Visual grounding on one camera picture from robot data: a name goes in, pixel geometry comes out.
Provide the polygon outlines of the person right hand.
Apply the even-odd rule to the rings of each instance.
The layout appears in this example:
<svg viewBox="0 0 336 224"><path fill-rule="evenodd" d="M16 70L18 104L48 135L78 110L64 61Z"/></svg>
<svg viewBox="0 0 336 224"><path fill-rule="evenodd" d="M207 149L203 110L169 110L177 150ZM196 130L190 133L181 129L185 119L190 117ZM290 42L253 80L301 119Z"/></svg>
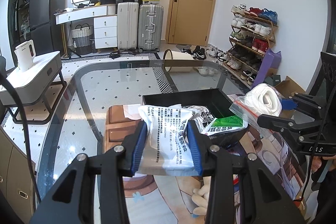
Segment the person right hand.
<svg viewBox="0 0 336 224"><path fill-rule="evenodd" d="M330 182L335 184L335 155L315 156L311 166L311 178L316 183Z"/></svg>

